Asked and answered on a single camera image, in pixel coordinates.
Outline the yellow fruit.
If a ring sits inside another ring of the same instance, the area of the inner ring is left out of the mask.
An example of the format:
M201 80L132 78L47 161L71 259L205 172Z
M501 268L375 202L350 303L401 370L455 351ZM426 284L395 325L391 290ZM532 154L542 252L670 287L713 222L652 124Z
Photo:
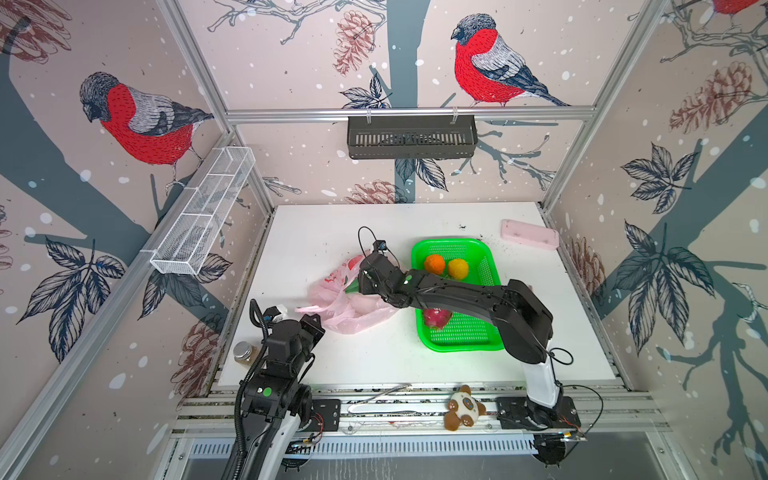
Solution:
M453 259L447 264L448 275L455 280L464 280L468 277L470 266L464 259Z

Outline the pink plastic bag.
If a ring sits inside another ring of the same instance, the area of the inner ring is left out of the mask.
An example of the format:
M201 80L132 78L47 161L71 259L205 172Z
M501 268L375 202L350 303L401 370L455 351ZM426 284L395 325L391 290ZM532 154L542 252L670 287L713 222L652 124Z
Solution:
M377 295L348 293L357 280L364 256L347 259L327 277L314 283L308 293L308 306L297 308L301 314L317 314L324 329L342 335L354 335L389 320L397 310Z

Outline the orange fruit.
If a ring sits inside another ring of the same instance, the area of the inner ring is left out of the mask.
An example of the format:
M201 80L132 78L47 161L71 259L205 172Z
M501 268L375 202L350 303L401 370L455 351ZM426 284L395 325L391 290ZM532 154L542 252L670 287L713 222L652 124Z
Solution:
M445 259L439 254L428 255L423 263L423 268L432 274L442 276L445 273L447 264Z

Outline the green plastic basket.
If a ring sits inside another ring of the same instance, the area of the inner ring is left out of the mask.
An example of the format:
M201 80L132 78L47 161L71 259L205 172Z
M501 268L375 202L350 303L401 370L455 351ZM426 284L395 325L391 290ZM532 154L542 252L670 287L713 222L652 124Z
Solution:
M446 267L442 276L424 278L416 287L416 329L422 344L438 353L503 350L501 333L491 319L499 304L501 281L490 248L472 238L421 240L411 249L412 268L425 270L424 260L431 254L441 255L446 264L464 259L470 272L459 281L448 275ZM424 325L425 309L448 310L453 317L442 330L430 329Z

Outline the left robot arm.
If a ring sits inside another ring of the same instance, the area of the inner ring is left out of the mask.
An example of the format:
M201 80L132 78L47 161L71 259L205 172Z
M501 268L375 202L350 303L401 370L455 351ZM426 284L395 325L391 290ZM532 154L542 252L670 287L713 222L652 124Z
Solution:
M261 351L235 396L235 441L224 479L277 476L295 433L310 419L311 388L302 379L325 334L316 314L275 322L255 302L249 320L261 330Z

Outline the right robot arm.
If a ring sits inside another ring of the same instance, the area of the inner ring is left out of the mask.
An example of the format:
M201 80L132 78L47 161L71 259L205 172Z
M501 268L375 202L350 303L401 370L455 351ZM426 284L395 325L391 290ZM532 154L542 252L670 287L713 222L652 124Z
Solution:
M556 377L558 349L549 345L553 315L524 282L478 286L425 270L405 272L374 252L360 263L358 284L361 294L377 295L398 309L445 310L493 325L504 350L522 364L525 376L527 398L512 422L533 431L581 427L573 401Z

